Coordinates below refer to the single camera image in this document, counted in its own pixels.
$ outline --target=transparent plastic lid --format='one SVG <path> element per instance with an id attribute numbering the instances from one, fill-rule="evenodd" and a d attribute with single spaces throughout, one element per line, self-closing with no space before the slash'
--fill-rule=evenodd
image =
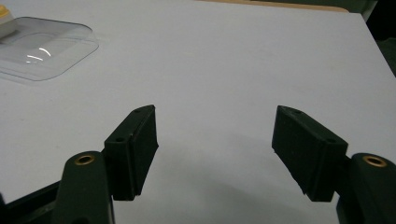
<path id="1" fill-rule="evenodd" d="M 11 22 L 15 31 L 0 38 L 3 76 L 33 81 L 57 77 L 99 47 L 92 29 L 82 24 L 27 17 Z"/>

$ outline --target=clear plastic packaging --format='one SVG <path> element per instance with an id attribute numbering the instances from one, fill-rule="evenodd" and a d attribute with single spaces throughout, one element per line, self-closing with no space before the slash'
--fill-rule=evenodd
<path id="1" fill-rule="evenodd" d="M 82 24 L 27 17 L 12 22 L 15 32 L 0 38 L 5 75 L 33 81 L 57 77 L 99 47 L 92 29 Z"/>

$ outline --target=white tabletop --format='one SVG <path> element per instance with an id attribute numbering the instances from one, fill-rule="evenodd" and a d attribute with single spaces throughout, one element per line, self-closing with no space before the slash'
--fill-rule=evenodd
<path id="1" fill-rule="evenodd" d="M 396 161 L 396 78 L 359 14 L 194 1 L 3 1 L 14 17 L 90 26 L 99 49 L 41 82 L 0 79 L 7 203 L 61 178 L 135 108 L 159 149 L 117 223 L 337 223 L 271 148 L 276 106 Z"/>

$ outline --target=black object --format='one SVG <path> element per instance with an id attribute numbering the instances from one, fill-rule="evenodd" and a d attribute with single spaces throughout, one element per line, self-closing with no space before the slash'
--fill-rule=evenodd
<path id="1" fill-rule="evenodd" d="M 0 223 L 114 223 L 112 199 L 140 195 L 158 148 L 155 107 L 134 110 L 105 141 L 101 152 L 70 158 L 60 182 L 5 204 Z"/>
<path id="2" fill-rule="evenodd" d="M 280 105 L 273 149 L 313 202 L 340 195 L 342 224 L 396 223 L 396 166 L 382 157 L 346 156 L 347 142 L 304 112 Z"/>

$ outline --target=yellow lid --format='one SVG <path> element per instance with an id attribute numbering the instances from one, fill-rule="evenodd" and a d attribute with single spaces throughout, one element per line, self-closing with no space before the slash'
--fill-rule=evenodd
<path id="1" fill-rule="evenodd" d="M 0 18 L 9 14 L 8 9 L 4 5 L 0 5 Z"/>

